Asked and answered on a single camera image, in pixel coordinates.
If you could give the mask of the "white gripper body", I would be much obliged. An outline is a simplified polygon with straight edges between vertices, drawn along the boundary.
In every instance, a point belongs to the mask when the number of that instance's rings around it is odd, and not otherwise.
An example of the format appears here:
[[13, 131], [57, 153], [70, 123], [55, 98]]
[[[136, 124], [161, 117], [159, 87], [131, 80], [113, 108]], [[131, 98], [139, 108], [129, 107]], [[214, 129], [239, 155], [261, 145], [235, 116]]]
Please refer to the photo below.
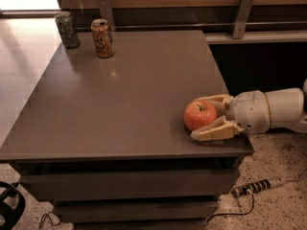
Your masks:
[[266, 95], [259, 90], [239, 94], [230, 101], [226, 118], [246, 134], [266, 132], [271, 125]]

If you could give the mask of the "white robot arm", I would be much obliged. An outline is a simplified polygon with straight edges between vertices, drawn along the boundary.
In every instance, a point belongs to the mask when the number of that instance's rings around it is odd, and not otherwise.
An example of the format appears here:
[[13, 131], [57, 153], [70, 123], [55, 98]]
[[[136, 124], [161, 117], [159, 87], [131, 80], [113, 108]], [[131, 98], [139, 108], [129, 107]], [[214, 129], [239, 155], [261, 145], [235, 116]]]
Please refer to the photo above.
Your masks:
[[254, 90], [236, 97], [220, 94], [197, 99], [200, 100], [211, 103], [218, 112], [216, 121], [191, 132], [191, 137], [200, 142], [228, 139], [241, 133], [265, 133], [270, 128], [307, 133], [306, 85], [303, 89]]

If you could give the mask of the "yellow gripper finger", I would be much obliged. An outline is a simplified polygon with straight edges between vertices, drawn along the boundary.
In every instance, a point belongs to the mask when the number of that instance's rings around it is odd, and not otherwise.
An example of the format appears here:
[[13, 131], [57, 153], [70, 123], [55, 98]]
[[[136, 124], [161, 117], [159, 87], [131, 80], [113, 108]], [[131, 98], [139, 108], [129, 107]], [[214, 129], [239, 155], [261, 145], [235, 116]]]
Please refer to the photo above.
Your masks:
[[210, 125], [192, 131], [191, 138], [200, 142], [223, 140], [233, 138], [243, 131], [244, 129], [235, 121], [228, 121], [225, 116], [222, 116]]
[[199, 110], [205, 110], [205, 106], [202, 102], [207, 102], [215, 108], [218, 116], [230, 116], [232, 115], [232, 110], [230, 108], [232, 100], [233, 97], [228, 94], [219, 94], [197, 98], [196, 102]]

